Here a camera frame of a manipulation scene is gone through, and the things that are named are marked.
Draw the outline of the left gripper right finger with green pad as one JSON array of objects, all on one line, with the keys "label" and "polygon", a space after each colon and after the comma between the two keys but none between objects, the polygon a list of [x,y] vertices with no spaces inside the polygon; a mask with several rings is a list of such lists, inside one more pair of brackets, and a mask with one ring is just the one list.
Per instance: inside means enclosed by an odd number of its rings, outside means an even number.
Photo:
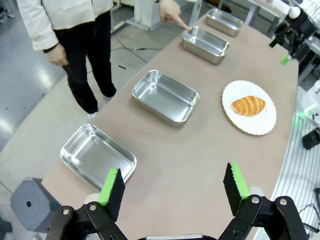
[{"label": "left gripper right finger with green pad", "polygon": [[220,240],[245,240],[253,227],[263,228],[271,240],[306,240],[304,225],[293,199],[274,201],[250,192],[236,163],[228,163],[223,179],[233,219]]}]

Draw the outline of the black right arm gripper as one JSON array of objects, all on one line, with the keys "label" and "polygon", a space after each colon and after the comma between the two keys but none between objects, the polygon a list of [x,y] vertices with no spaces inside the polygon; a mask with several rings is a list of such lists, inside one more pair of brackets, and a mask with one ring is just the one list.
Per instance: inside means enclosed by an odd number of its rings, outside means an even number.
[{"label": "black right arm gripper", "polygon": [[286,44],[287,54],[280,60],[286,66],[292,59],[302,60],[309,51],[305,40],[316,32],[316,23],[304,12],[292,19],[287,15],[275,28],[273,38],[269,43],[271,48]]}]

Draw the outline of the person's right hand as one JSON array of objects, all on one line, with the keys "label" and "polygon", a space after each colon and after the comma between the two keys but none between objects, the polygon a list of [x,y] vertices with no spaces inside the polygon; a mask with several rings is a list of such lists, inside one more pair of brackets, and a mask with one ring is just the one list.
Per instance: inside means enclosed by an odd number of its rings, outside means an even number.
[{"label": "person's right hand", "polygon": [[69,64],[64,47],[59,43],[46,53],[48,61],[56,66],[64,67]]}]

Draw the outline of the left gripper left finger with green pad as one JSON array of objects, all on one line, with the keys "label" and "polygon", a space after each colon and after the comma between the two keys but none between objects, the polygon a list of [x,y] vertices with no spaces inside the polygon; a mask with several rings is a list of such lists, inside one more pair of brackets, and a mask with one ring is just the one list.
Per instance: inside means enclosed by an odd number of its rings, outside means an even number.
[{"label": "left gripper left finger with green pad", "polygon": [[125,240],[116,225],[125,183],[119,168],[110,169],[97,201],[74,209],[61,206],[55,213],[47,233],[47,240],[85,240],[97,234],[101,240]]}]

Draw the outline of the person's left hand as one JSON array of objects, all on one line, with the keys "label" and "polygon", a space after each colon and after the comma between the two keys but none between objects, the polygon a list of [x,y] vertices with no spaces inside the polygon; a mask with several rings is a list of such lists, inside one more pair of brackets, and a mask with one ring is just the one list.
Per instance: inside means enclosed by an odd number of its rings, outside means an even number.
[{"label": "person's left hand", "polygon": [[185,30],[191,29],[180,18],[180,6],[174,0],[159,0],[158,2],[159,17],[163,23],[175,23],[184,28]]}]

